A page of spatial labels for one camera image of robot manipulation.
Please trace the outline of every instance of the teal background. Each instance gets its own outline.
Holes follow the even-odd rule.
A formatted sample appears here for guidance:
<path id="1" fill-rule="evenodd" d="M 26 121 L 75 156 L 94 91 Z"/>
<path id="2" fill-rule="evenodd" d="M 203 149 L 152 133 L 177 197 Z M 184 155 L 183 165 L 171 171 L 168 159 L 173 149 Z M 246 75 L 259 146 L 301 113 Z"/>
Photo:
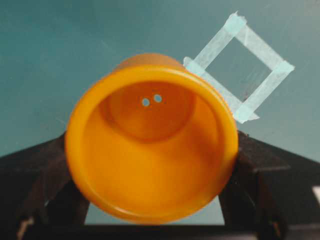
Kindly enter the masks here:
<path id="1" fill-rule="evenodd" d="M 61 135 L 77 100 L 124 59 L 194 58 L 235 11 L 296 67 L 238 128 L 319 161 L 318 0 L 1 0 L 0 156 Z M 207 70 L 241 100 L 270 73 L 235 39 Z M 94 206 L 86 222 L 122 223 Z M 218 201 L 181 223 L 223 224 Z"/>

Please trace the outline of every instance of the small hole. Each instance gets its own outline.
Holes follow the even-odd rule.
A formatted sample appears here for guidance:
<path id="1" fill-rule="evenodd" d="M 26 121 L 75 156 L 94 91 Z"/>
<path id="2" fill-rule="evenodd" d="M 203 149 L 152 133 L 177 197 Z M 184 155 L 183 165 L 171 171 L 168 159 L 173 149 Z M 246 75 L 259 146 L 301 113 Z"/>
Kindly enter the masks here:
<path id="1" fill-rule="evenodd" d="M 142 100 L 142 105 L 145 106 L 145 107 L 148 107 L 150 105 L 150 101 L 148 98 L 144 98 Z"/>
<path id="2" fill-rule="evenodd" d="M 159 94 L 155 94 L 155 95 L 153 96 L 153 99 L 154 99 L 154 101 L 155 101 L 156 103 L 161 103 L 161 102 L 162 102 L 162 96 L 159 95 Z"/>

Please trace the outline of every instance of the orange plastic cup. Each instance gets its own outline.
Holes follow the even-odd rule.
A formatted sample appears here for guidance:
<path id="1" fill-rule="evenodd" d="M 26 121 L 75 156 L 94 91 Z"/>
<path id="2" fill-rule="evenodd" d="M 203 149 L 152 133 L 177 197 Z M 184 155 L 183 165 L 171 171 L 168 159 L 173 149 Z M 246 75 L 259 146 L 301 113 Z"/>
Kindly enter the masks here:
<path id="1" fill-rule="evenodd" d="M 77 103 L 67 127 L 79 190 L 118 218 L 162 224 L 194 213 L 230 178 L 238 151 L 223 98 L 176 60 L 122 62 Z"/>

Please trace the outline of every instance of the tape strip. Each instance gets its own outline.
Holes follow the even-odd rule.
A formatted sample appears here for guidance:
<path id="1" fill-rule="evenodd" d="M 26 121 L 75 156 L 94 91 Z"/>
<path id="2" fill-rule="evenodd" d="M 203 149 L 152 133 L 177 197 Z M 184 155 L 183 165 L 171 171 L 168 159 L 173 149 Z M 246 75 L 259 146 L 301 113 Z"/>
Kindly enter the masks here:
<path id="1" fill-rule="evenodd" d="M 194 61 L 203 69 L 206 69 L 241 29 L 246 26 L 246 23 L 246 19 L 243 16 L 238 16 L 237 12 L 231 14 L 223 27 L 195 57 Z"/>
<path id="2" fill-rule="evenodd" d="M 283 58 L 247 25 L 239 31 L 235 38 L 271 70 L 274 70 L 283 61 Z"/>
<path id="3" fill-rule="evenodd" d="M 270 75 L 244 103 L 206 72 L 206 68 L 233 38 L 239 40 L 240 43 L 272 70 Z M 183 64 L 190 72 L 202 77 L 217 89 L 228 103 L 230 110 L 233 112 L 234 119 L 240 123 L 258 119 L 259 117 L 254 111 L 289 73 L 295 69 L 293 65 L 279 56 L 261 37 L 248 27 L 246 19 L 243 16 L 238 16 L 237 12 L 229 16 L 223 27 L 194 60 L 185 57 Z"/>
<path id="4" fill-rule="evenodd" d="M 246 122 L 252 113 L 264 102 L 264 100 L 279 86 L 279 84 L 291 73 L 295 67 L 287 61 L 282 61 L 257 89 L 243 102 L 233 117 L 240 123 Z"/>
<path id="5" fill-rule="evenodd" d="M 242 102 L 236 96 L 234 96 L 228 89 L 226 89 L 220 82 L 218 82 L 213 76 L 211 76 L 206 70 L 199 66 L 199 64 L 197 64 L 190 57 L 186 56 L 183 59 L 183 65 L 189 72 L 201 77 L 211 86 L 213 86 L 214 89 L 216 89 L 221 94 L 232 113 L 235 113 L 237 109 L 239 109 L 239 107 L 242 105 Z M 257 116 L 255 113 L 252 113 L 249 117 L 249 120 L 256 119 L 259 119 L 259 116 Z"/>

